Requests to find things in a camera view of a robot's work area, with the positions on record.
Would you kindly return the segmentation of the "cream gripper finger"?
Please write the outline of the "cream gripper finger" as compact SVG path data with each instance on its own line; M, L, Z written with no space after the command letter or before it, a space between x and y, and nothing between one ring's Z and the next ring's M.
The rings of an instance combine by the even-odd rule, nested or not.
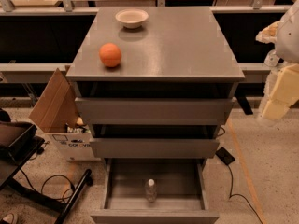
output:
M298 100L299 64L288 63L268 75L261 101L261 117L280 120Z

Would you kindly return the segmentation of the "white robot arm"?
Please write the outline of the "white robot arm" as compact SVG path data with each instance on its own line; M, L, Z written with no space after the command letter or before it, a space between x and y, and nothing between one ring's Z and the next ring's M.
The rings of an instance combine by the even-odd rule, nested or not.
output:
M299 1L256 35L262 43L273 43L264 64L272 67L264 87L258 120L271 125L282 119L299 101Z

